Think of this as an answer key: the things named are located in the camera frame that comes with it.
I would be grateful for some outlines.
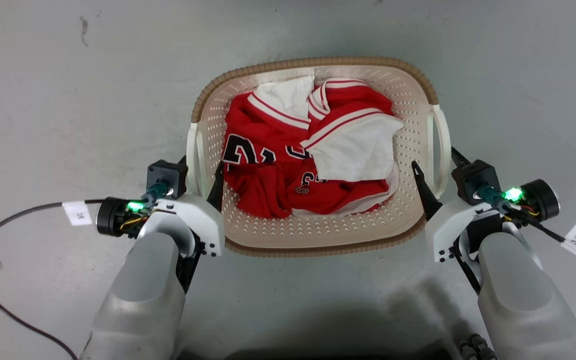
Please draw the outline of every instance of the concrete floor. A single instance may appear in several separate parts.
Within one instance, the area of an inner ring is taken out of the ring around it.
[[[327,55],[421,68],[453,144],[493,164],[505,187],[547,180],[562,201],[547,225],[576,224],[576,2],[566,0],[0,0],[0,219],[138,196],[148,164],[185,153],[192,105],[215,76]],[[576,312],[576,259],[525,235]],[[28,216],[0,231],[0,300],[80,353],[131,245],[73,228],[60,210]],[[468,331],[485,335],[476,296],[455,262],[430,262],[422,236],[316,259],[206,258],[182,321],[185,351],[206,358],[404,356]],[[0,312],[4,358],[67,355]]]

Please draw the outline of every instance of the basket handle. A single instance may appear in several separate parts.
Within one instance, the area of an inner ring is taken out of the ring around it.
[[[436,178],[434,176],[434,132],[433,122],[437,128],[437,134],[439,135],[439,176]],[[429,176],[429,187],[432,189],[432,193],[436,198],[439,198],[445,191],[448,185],[448,179],[450,178],[450,166],[451,166],[451,142],[450,133],[448,132],[448,123],[446,123],[446,116],[444,112],[439,107],[439,104],[432,105],[430,112],[428,112],[428,169],[427,173]]]
[[[206,178],[206,166],[204,164],[204,139],[202,132],[198,129],[198,123],[190,123],[188,130],[188,139],[185,144],[185,153],[187,155],[186,165],[188,174],[185,184],[191,194],[202,196],[203,184],[202,179]]]

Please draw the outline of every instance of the clothing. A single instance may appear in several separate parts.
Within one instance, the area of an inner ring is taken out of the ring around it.
[[[373,210],[397,189],[392,137],[402,123],[391,101],[358,80],[313,88],[312,76],[270,82],[231,102],[224,180],[243,211],[343,216]]]

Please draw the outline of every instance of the jersey number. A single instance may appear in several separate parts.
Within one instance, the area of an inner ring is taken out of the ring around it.
[[[223,151],[223,162],[240,165],[272,163],[275,160],[277,160],[277,157],[272,150],[262,148],[258,156],[252,141],[237,134],[228,135],[226,150]]]
[[[319,175],[315,175],[310,171],[306,171],[301,176],[301,185],[295,187],[294,191],[297,192],[297,194],[308,194],[308,186],[311,184],[311,182],[326,183],[327,181],[328,180],[320,180]]]

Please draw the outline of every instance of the laundry basket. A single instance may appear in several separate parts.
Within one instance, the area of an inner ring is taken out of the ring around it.
[[[188,133],[187,187],[204,198],[215,182],[231,100],[258,85],[314,75],[355,78],[387,96],[404,127],[393,137],[398,189],[373,211],[343,217],[266,219],[236,207],[238,195],[224,184],[222,209],[226,247],[250,256],[326,256],[394,246],[418,234],[426,223],[411,162],[423,169],[437,198],[450,169],[450,135],[432,84],[418,68],[388,57],[320,57],[276,61],[228,71],[206,86],[192,110]],[[434,177],[434,126],[439,136],[439,174]]]

